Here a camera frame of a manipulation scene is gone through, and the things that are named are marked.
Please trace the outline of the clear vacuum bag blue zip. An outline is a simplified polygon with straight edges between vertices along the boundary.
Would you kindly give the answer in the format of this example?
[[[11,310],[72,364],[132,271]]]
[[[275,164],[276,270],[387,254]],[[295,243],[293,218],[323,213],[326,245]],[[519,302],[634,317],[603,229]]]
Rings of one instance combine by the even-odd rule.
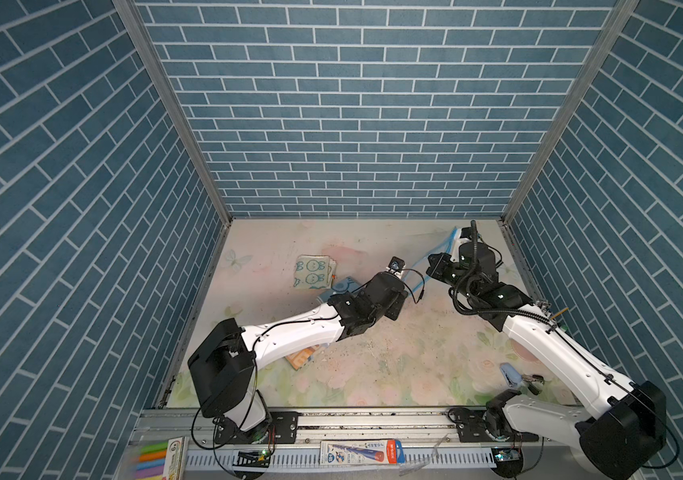
[[[421,258],[415,260],[413,263],[407,264],[407,268],[403,269],[401,279],[409,286],[409,289],[411,290],[411,300],[413,300],[415,304],[423,299],[423,289],[425,289],[427,282],[431,280],[427,275],[427,270],[431,267],[431,264],[429,264],[429,256],[447,253],[451,257],[455,257],[455,255],[457,255],[455,241],[459,240],[459,235],[461,235],[461,230],[458,227],[453,228],[445,239],[441,240],[437,245],[427,249]]]

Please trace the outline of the light blue towel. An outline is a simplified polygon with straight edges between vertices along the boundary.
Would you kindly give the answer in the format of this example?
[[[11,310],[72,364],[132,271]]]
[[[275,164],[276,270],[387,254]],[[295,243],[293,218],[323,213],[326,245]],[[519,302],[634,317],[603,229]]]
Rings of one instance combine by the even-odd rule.
[[[332,297],[335,295],[343,295],[345,293],[353,293],[361,289],[361,286],[363,286],[363,284],[359,283],[357,280],[355,280],[355,278],[347,276],[333,284],[329,296]]]

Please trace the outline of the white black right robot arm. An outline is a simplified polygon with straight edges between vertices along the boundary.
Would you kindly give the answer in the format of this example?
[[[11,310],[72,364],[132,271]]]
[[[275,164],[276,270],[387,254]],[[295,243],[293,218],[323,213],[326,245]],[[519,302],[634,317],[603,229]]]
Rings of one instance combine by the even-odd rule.
[[[455,231],[447,251],[427,256],[427,276],[449,286],[453,308],[477,316],[533,354],[579,400],[569,407],[543,402],[511,387],[487,402],[485,428],[497,440],[523,434],[555,440],[583,456],[609,479],[652,470],[651,458],[681,442],[667,421],[667,398],[653,382],[637,383],[569,337],[545,304],[499,280],[499,254],[475,224]]]

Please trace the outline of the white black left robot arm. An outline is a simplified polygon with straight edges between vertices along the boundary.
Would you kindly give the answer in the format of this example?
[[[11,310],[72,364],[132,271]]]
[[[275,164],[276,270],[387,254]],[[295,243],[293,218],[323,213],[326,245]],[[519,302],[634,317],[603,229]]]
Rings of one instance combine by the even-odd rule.
[[[217,323],[187,359],[196,415],[214,425],[207,448],[259,443],[271,432],[271,415],[257,388],[266,366],[312,346],[359,336],[383,318],[395,321],[411,296],[399,274],[383,271],[303,314],[262,325],[241,326],[233,318]]]

